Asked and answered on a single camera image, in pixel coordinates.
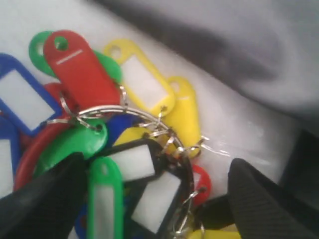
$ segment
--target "black key tag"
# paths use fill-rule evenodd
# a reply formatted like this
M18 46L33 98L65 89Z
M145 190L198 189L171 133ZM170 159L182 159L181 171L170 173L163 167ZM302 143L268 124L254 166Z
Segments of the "black key tag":
M167 166L162 146L152 139L138 139L105 149L98 155L110 157L119 168L123 182L146 184L159 177Z
M126 214L128 238L136 232L144 238L160 239L166 233L177 208L182 204L187 188L181 170L166 170L149 182L141 197Z

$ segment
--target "pile of key tags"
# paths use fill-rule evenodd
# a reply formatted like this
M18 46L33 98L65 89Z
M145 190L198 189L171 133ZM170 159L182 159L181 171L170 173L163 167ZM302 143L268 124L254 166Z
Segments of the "pile of key tags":
M36 34L29 56L59 83L41 85L0 53L0 148L12 165L1 170L11 182L1 197L72 155L85 162L88 182L78 238L188 238L212 184L193 160L209 148L187 79L165 78L128 39L101 53L70 30Z

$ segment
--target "yellow key tag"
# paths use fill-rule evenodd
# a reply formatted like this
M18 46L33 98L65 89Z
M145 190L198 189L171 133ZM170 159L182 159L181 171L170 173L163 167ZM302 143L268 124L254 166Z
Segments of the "yellow key tag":
M158 116L174 108L175 95L164 76L143 51L128 39L116 39L104 48L104 54L121 65L123 85L132 102L142 110Z
M147 128L142 128L142 127L131 127L127 128L121 135L118 137L118 139L115 141L113 146L123 144L123 143L128 143L133 140L137 140L143 137L145 133L151 133L150 130Z
M205 230L205 236L202 237L201 230L193 232L187 239L240 239L240 234L237 232L223 232L214 230Z
M195 146L201 140L195 90L183 77L173 76L167 82L174 90L176 101L174 109L163 121L173 128L186 148ZM197 153L198 150L194 150L190 156Z

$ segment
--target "green key tag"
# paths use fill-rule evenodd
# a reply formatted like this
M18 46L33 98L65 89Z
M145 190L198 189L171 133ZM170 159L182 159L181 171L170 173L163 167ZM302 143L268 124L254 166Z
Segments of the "green key tag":
M35 35L29 44L29 57L33 65L43 73L53 76L56 78L54 72L51 67L46 62L43 56L43 45L49 35L51 35L52 31L42 31ZM63 37L56 39L56 48L63 50L67 49L67 40ZM108 57L98 51L94 51L96 57L99 59L101 65L108 73L108 75L118 84L122 81L122 71L121 67L117 64L115 60L111 57Z
M84 159L88 159L105 147L108 132L103 120L91 119L87 123L99 131L79 125L60 134L40 155L35 177L54 167L71 153L82 152Z
M116 163L97 158L90 167L88 239L123 239L123 184Z

